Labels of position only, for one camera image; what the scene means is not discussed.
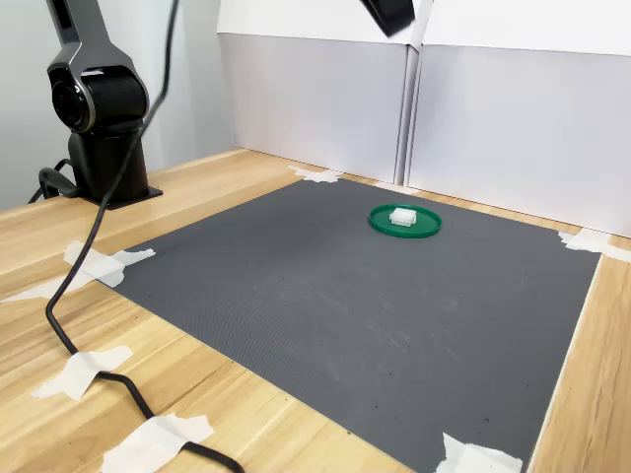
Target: white block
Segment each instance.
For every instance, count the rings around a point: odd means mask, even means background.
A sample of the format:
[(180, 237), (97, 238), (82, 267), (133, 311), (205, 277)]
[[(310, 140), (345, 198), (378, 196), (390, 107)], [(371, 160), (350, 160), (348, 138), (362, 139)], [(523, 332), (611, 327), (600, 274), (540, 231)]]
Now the white block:
[(416, 223), (416, 211), (397, 207), (390, 214), (390, 223), (393, 225), (410, 227)]

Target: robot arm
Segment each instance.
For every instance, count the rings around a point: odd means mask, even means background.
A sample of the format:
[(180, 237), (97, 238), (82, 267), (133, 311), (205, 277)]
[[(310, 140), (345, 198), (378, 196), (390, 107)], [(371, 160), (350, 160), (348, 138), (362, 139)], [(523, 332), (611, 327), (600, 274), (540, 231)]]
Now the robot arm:
[[(131, 58), (109, 40), (98, 0), (47, 0), (61, 42), (48, 67), (52, 103), (72, 131), (68, 151), (76, 188), (60, 172), (43, 169), (44, 196), (62, 192), (100, 202), (149, 107)], [(135, 147), (108, 208), (162, 194), (149, 187), (142, 145)]]
[(149, 106), (131, 58), (107, 34), (98, 0), (47, 0), (61, 42), (48, 67), (53, 105), (84, 133), (117, 119), (142, 118)]

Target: wooden tabletop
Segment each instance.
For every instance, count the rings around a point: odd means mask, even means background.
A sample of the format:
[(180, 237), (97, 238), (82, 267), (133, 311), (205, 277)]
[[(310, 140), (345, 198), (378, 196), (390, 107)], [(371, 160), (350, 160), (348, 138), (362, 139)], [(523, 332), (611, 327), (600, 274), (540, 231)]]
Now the wooden tabletop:
[[(153, 172), (165, 195), (107, 212), (95, 249), (142, 243), (288, 185), (292, 162), (234, 151)], [(317, 169), (298, 165), (306, 169)], [(366, 184), (369, 179), (344, 175)], [(416, 195), (575, 234), (579, 228), (420, 191)], [(97, 212), (55, 198), (0, 213), (0, 300), (67, 273), (67, 244), (85, 240)], [(631, 249), (631, 240), (611, 243)], [(631, 471), (631, 265), (605, 256), (581, 314), (530, 470)], [(126, 389), (96, 380), (83, 398), (31, 392), (68, 359), (44, 316), (46, 300), (0, 304), (0, 472), (99, 471), (103, 454), (144, 422)], [(81, 351), (126, 345), (117, 372), (157, 414), (207, 416), (204, 444), (246, 471), (407, 471), (375, 447), (99, 283), (63, 297), (56, 314)], [(187, 451), (165, 471), (221, 468)]]

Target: black cable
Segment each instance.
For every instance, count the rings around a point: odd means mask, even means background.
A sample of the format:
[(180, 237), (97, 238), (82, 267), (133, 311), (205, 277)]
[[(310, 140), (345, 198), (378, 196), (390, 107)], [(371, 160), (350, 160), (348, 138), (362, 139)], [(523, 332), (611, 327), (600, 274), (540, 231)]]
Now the black cable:
[[(160, 94), (156, 98), (156, 101), (154, 102), (153, 106), (149, 109), (149, 113), (147, 113), (147, 118), (145, 119), (145, 122), (138, 130), (138, 133), (136, 133), (136, 135), (134, 136), (134, 139), (132, 140), (129, 146), (129, 149), (127, 150), (125, 154), (125, 157), (123, 159), (120, 170), (118, 171), (118, 174), (116, 175), (116, 178), (114, 179), (113, 183), (111, 184), (111, 187), (109, 188), (109, 190), (103, 197), (101, 201), (101, 205), (99, 206), (99, 212), (97, 213), (97, 217), (95, 218), (95, 222), (92, 225), (90, 234), (88, 235), (88, 238), (86, 239), (86, 242), (83, 245), (83, 248), (81, 249), (81, 252), (79, 253), (79, 256), (77, 257), (77, 260), (72, 265), (72, 268), (70, 268), (70, 272), (61, 283), (61, 286), (59, 286), (59, 289), (57, 290), (57, 292), (52, 296), (52, 298), (46, 305), (46, 318), (48, 319), (48, 322), (50, 322), (52, 329), (55, 331), (55, 333), (57, 334), (61, 342), (64, 344), (64, 346), (68, 349), (68, 351), (72, 355), (78, 352), (77, 347), (75, 347), (75, 345), (72, 343), (72, 340), (70, 340), (68, 335), (66, 335), (66, 333), (63, 331), (63, 329), (61, 328), (61, 325), (59, 325), (59, 322), (57, 321), (54, 314), (52, 313), (52, 310), (54, 309), (59, 299), (61, 299), (61, 296), (63, 296), (66, 289), (68, 289), (68, 286), (70, 285), (73, 278), (76, 276), (77, 272), (79, 271), (79, 268), (81, 267), (84, 260), (86, 259), (86, 256), (88, 255), (88, 251), (90, 250), (90, 247), (92, 246), (92, 244), (95, 241), (95, 238), (97, 237), (97, 232), (99, 231), (99, 227), (101, 226), (101, 222), (103, 221), (107, 203), (109, 202), (109, 199), (111, 199), (111, 196), (116, 190), (116, 187), (118, 187), (118, 185), (120, 184), (120, 180), (122, 179), (122, 176), (125, 173), (125, 170), (127, 169), (127, 165), (129, 164), (129, 161), (131, 159), (131, 156), (135, 148), (140, 143), (140, 139), (142, 138), (143, 134), (149, 127), (151, 120), (156, 114), (156, 111), (158, 110), (158, 108), (160, 108), (160, 105), (162, 104), (165, 97), (167, 96), (167, 91), (169, 90), (169, 79), (171, 76), (171, 49), (172, 49), (172, 44), (173, 44), (173, 35), (174, 35), (174, 28), (175, 28), (175, 14), (177, 12), (178, 3), (179, 3), (179, 0), (174, 0), (171, 6), (170, 15), (169, 15), (169, 29), (167, 32), (167, 47), (166, 47), (166, 53), (165, 53), (165, 76), (164, 76), (164, 81), (162, 85), (162, 90), (160, 91)], [(150, 409), (149, 405), (147, 405), (147, 402), (143, 399), (142, 395), (140, 394), (140, 391), (138, 390), (136, 385), (133, 383), (133, 381), (129, 379), (127, 376), (123, 374), (116, 374), (113, 372), (99, 372), (97, 374), (97, 377), (100, 379), (117, 381), (124, 384), (129, 390), (129, 392), (131, 393), (132, 397), (134, 398), (134, 401), (136, 401), (136, 404), (138, 404), (138, 407), (140, 408), (144, 416), (147, 419), (151, 419), (152, 417), (154, 417), (153, 411)], [(206, 458), (209, 458), (211, 460), (217, 461), (218, 463), (221, 463), (222, 465), (226, 466), (227, 468), (229, 468), (235, 473), (245, 473), (244, 469), (236, 460), (230, 458), (229, 456), (224, 455), (223, 453), (220, 453), (219, 451), (213, 450), (212, 448), (208, 448), (206, 446), (199, 445), (191, 441), (185, 443), (183, 448), (186, 450), (192, 451), (193, 453), (197, 453), (198, 455), (205, 456)]]
[[(70, 163), (70, 160), (68, 158), (65, 158), (63, 160), (61, 160), (59, 163), (57, 163), (57, 166), (55, 166), (55, 170), (62, 170), (64, 166), (68, 165), (69, 167), (72, 168), (72, 163)], [(41, 197), (41, 187), (35, 192), (35, 194), (33, 194), (33, 197), (31, 197), (31, 199), (29, 200), (29, 204), (33, 204), (34, 202), (37, 201), (37, 199), (39, 197)]]

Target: green plate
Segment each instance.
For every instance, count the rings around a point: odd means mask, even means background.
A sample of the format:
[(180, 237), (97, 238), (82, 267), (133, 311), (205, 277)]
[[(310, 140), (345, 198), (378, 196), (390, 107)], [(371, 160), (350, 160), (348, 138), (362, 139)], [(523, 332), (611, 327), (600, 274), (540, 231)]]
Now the green plate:
[[(390, 214), (396, 208), (416, 211), (416, 223), (409, 227), (390, 223)], [(431, 210), (407, 204), (380, 205), (371, 211), (368, 222), (378, 232), (400, 238), (426, 238), (437, 234), (441, 230), (443, 221)]]

